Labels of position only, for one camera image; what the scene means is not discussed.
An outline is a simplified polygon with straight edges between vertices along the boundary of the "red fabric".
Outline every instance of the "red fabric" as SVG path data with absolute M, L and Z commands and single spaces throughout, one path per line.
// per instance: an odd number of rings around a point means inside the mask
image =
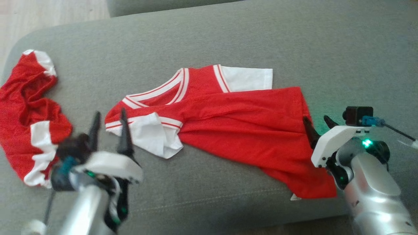
M 298 197 L 336 196 L 333 178 L 311 163 L 312 150 L 303 126 L 303 116 L 310 115 L 299 87 L 222 93 L 217 83 L 206 83 L 211 89 L 193 87 L 197 81 L 217 82 L 207 67 L 202 73 L 199 69 L 189 72 L 190 85 L 184 100 L 138 109 L 119 102 L 105 122 L 117 121 L 123 107 L 129 118 L 157 112 L 160 117 L 183 123 L 178 134 L 183 143 L 258 166 L 286 183 Z
M 44 73 L 35 52 L 22 55 L 11 76 L 0 88 L 0 144 L 11 167 L 20 179 L 31 171 L 32 157 L 43 153 L 31 145 L 31 125 L 49 120 L 52 143 L 59 143 L 70 136 L 72 126 L 61 113 L 59 104 L 43 97 L 53 87 L 57 78 Z M 55 158 L 43 173 L 48 177 Z

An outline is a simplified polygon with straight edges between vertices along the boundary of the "wooden floor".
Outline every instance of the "wooden floor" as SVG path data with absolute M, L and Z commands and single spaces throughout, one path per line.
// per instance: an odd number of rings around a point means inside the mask
M 26 34 L 106 18 L 105 0 L 0 0 L 0 74 L 11 48 Z

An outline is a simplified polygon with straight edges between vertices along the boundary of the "white tag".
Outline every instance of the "white tag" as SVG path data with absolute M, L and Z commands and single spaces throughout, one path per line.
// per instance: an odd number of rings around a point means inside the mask
M 296 196 L 295 194 L 292 195 L 292 197 L 290 198 L 291 201 L 300 201 L 302 200 L 300 197 Z

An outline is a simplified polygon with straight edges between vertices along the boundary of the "striped trim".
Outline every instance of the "striped trim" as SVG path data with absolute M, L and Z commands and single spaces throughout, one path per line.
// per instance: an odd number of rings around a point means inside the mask
M 215 72 L 216 80 L 218 81 L 219 86 L 221 87 L 224 93 L 230 92 L 227 82 L 224 79 L 222 74 L 221 65 L 216 64 L 213 66 L 213 71 Z
M 133 94 L 133 95 L 127 95 L 122 100 L 122 102 L 124 102 L 127 106 L 129 106 L 132 109 L 138 109 L 141 107 L 149 107 L 148 105 L 145 105 L 139 101 L 147 100 L 147 99 L 162 95 L 165 92 L 172 89 L 173 87 L 175 87 L 179 83 L 180 83 L 180 87 L 178 88 L 176 95 L 168 104 L 166 104 L 166 105 L 170 105 L 172 103 L 179 102 L 184 98 L 184 95 L 186 94 L 186 91 L 187 91 L 187 87 L 189 85 L 189 69 L 178 70 L 177 73 L 168 82 L 164 83 L 163 85 L 151 91 Z
M 162 84 L 161 86 L 147 91 L 147 92 L 143 92 L 143 93 L 138 93 L 138 94 L 132 94 L 132 95 L 128 95 L 129 97 L 131 97 L 133 100 L 135 101 L 140 101 L 140 100 L 146 100 L 152 97 L 155 97 L 157 95 L 161 95 L 163 93 L 165 93 L 166 91 L 168 91 L 169 89 L 173 88 L 174 86 L 176 86 L 182 79 L 181 77 L 179 77 L 179 75 L 181 74 L 182 70 L 179 69 L 176 74 L 167 82 L 165 82 L 164 84 Z
M 188 68 L 183 69 L 183 72 L 184 72 L 183 73 L 184 74 L 184 85 L 183 85 L 184 88 L 181 90 L 178 99 L 174 101 L 174 103 L 177 103 L 184 98 L 184 96 L 186 95 L 187 87 L 189 86 L 189 69 Z
M 141 117 L 143 116 L 128 118 L 128 124 L 129 125 L 132 124 L 133 122 L 139 120 Z M 169 117 L 158 117 L 158 119 L 161 122 L 161 124 L 163 124 L 163 126 L 166 126 L 169 128 L 180 129 L 183 126 L 183 123 L 181 121 L 178 121 Z M 106 127 L 106 131 L 111 131 L 114 129 L 122 128 L 122 124 L 120 121 L 115 121 L 111 123 L 106 123 L 105 127 Z

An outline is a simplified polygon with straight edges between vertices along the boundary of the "blue connector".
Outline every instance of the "blue connector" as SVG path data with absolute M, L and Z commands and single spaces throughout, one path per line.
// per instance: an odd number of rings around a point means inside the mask
M 62 166 L 59 169 L 59 173 L 68 176 L 70 174 L 71 168 L 76 165 L 78 165 L 76 159 L 72 156 L 67 156 L 62 162 Z
M 363 116 L 362 118 L 362 125 L 368 126 L 377 126 L 377 127 L 384 127 L 385 126 L 385 120 L 378 118 L 378 117 L 372 117 L 372 116 Z

